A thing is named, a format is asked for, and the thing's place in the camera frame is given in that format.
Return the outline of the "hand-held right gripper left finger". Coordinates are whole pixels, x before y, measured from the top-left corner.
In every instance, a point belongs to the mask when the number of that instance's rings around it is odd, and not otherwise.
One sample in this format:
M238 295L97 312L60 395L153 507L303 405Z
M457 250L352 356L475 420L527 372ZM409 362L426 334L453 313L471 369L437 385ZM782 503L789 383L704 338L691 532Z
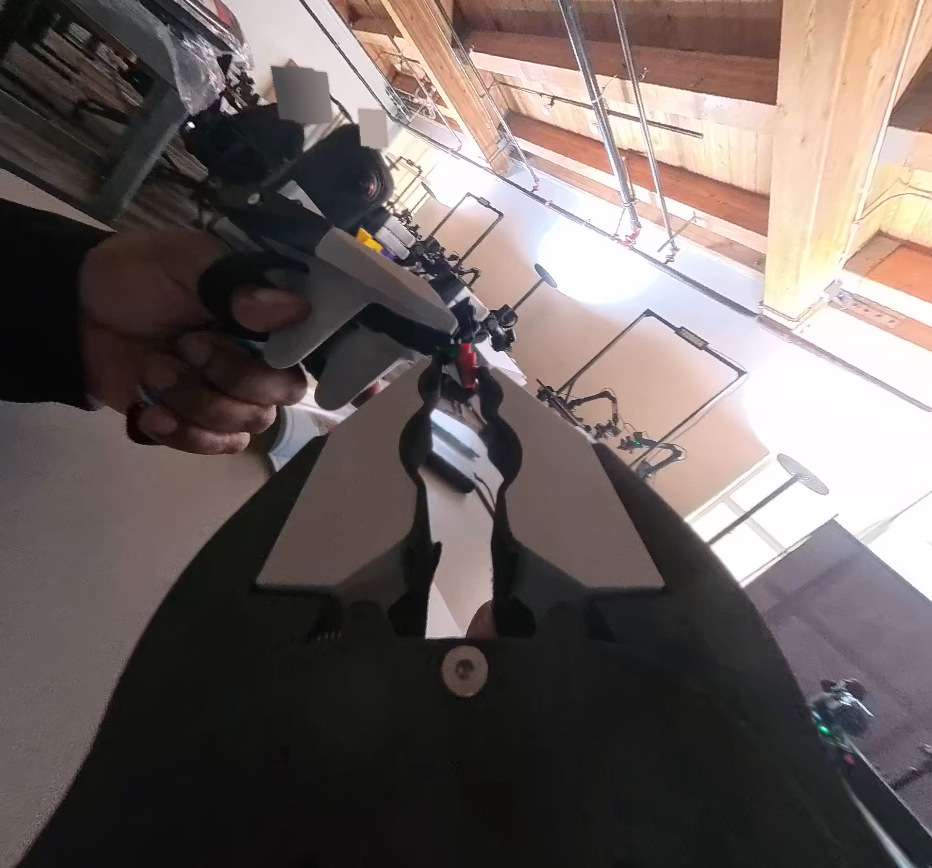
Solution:
M402 465L402 430L424 400L429 363L403 373L328 435L256 584L323 595L402 595L404 541L417 488Z

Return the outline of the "person's left hand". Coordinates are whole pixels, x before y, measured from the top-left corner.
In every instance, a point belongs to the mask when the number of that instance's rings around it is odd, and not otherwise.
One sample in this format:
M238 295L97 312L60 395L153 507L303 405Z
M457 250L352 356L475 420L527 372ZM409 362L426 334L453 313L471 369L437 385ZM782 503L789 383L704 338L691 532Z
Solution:
M77 279L89 398L127 417L135 436L176 451L244 451L278 409L308 392L300 367L276 369L225 334L200 301L204 271L227 255L186 230L116 234Z

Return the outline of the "grey metal table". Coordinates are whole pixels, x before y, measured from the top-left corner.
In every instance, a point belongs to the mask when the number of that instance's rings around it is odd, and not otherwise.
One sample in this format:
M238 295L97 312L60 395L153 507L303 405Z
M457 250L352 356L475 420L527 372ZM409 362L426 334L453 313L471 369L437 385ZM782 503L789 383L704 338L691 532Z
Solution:
M128 207L193 116L220 106L231 66L253 66L222 0L2 0L2 150L17 124L100 175L2 167L100 220Z

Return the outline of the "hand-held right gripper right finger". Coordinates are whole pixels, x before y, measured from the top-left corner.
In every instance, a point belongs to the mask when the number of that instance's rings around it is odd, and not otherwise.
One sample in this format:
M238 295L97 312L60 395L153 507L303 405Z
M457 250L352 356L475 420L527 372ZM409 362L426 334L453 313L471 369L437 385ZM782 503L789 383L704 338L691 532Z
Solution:
M664 588L584 432L487 369L483 419L501 477L491 544L496 602L582 602Z

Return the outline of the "black frame stand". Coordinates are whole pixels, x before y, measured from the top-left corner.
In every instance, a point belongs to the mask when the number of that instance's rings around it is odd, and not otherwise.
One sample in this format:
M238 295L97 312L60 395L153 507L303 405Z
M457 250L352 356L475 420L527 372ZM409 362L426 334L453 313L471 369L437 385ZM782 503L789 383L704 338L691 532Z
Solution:
M678 421L658 439L649 438L643 432L623 430L621 408L618 397L614 392L607 393L607 390L604 388L599 393L590 394L589 396L574 395L576 384L582 376L594 369L597 363L601 362L601 360L606 357L618 343L628 337L637 326L649 320L661 325L672 334L675 339L689 345L693 350L723 365L732 374L731 379L723 388L717 390L716 393L697 408L694 408L688 415ZM558 388L554 388L538 380L538 391L535 396L543 404L553 408L559 416L568 420L571 425L581 429L585 434L588 434L591 440L601 441L606 437L615 438L619 442L618 448L620 450L629 453L636 451L640 459L645 460L648 453L653 453L663 446L669 447L674 445L680 436L692 429L693 426L698 424L702 419L705 419L711 411L715 410L738 389L743 388L749 376L750 373L740 366L737 361L732 360L721 351L715 349L708 340L700 337L690 328L675 325L657 312L646 309L639 315L636 315L631 323L624 326L606 344L600 347L600 349L582 364L576 372L567 377L565 382ZM611 417L608 422L611 426L610 429L590 425L575 414L576 408L600 400L607 400L610 403Z

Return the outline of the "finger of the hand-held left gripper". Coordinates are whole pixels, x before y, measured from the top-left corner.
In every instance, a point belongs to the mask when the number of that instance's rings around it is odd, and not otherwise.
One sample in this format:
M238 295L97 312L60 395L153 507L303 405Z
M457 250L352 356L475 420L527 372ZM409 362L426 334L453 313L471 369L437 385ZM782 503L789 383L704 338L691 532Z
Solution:
M452 346L460 331L425 280L331 229L313 249L313 347L353 322L424 354Z
M324 410L345 408L400 363L429 357L376 331L340 331L315 350L315 403Z

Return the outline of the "metal ceiling pipe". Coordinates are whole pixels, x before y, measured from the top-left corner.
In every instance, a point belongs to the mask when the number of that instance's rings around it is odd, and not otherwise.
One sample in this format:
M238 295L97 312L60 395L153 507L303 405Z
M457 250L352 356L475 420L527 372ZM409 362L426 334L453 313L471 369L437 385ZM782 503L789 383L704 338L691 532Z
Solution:
M638 73L635 67L635 57L633 53L633 47L630 40L630 35L627 30L627 23L625 22L623 15L623 2L622 0L612 0L612 12L616 24L616 30L619 35L622 52L623 52L623 61L624 67L627 74L627 80L632 86L632 93L635 101L635 109L637 113L637 118L639 120L642 137L645 146L645 156L649 165L649 172L651 175L651 180L654 185L654 192L658 199L658 208L661 213L662 221L666 228L666 243L664 249L666 250L664 254L663 264L665 266L672 266L680 253L680 245L677 240L677 234L674 233L672 222L670 220L669 210L666 204L666 195L663 188L662 179L660 176L659 163L656 159L653 138L651 136L651 128L647 118L646 107L644 104L643 96L640 89Z
M589 103L596 119L599 136L608 156L612 174L619 186L623 212L630 224L630 234L627 239L631 243L634 243L642 228L635 206L635 193L631 184L630 175L624 164L613 132L611 117L603 103L599 84L597 82L597 74L589 55L589 47L584 35L583 25L574 0L556 0L556 3L565 24L569 46L572 50L577 68L582 76Z

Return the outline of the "disc light stand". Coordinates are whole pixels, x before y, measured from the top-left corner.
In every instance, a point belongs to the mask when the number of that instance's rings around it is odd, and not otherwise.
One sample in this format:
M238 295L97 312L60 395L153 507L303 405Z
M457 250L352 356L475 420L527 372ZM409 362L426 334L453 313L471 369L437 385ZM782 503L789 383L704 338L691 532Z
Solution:
M787 474L786 481L780 486L771 490L763 497L762 500L756 502L752 507L740 513L740 515L736 517L735 520L730 524L717 531L715 535L707 540L706 544L709 547L715 546L723 538L729 536L743 524L749 522L753 516L761 512L765 507L770 505L785 492L789 491L793 486L800 486L801 488L807 489L820 497L829 495L829 487L814 473L803 467L798 461L784 453L780 453L777 454L776 462Z
M524 306L530 300L530 298L543 287L557 289L556 280L553 279L553 276L540 263L534 265L534 271L537 275L535 282L518 300L505 306L507 315L517 317L518 310L522 308L522 306Z

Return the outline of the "black wall panel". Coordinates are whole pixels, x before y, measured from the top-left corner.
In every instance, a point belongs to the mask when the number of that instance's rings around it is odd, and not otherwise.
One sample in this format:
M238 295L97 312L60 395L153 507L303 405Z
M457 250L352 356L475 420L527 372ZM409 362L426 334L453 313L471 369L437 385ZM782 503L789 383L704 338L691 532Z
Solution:
M808 698L854 679L872 713L856 740L890 784L931 740L930 599L830 520L744 584Z

